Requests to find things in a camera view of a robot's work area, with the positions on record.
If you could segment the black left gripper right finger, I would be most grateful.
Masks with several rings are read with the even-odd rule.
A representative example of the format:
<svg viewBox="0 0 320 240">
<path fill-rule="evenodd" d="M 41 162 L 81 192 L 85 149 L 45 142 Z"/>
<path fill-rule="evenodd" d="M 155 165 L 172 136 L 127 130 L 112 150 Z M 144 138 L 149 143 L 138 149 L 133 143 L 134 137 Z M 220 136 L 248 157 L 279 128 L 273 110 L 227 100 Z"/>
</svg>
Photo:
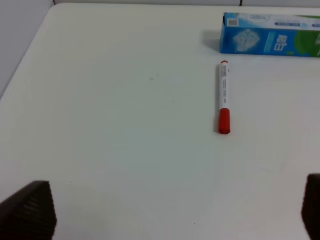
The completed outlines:
<svg viewBox="0 0 320 240">
<path fill-rule="evenodd" d="M 307 177 L 302 220 L 311 240 L 320 240 L 320 174 L 310 174 Z"/>
</svg>

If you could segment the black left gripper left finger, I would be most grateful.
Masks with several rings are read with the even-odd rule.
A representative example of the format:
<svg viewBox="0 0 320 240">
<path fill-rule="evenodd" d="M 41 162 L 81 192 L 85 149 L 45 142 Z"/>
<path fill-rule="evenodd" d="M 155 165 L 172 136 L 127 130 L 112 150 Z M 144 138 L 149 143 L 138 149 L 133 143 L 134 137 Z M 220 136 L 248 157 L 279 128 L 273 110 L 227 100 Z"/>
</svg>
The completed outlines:
<svg viewBox="0 0 320 240">
<path fill-rule="evenodd" d="M 51 240 L 57 215 L 50 183 L 33 181 L 0 203 L 2 240 Z"/>
</svg>

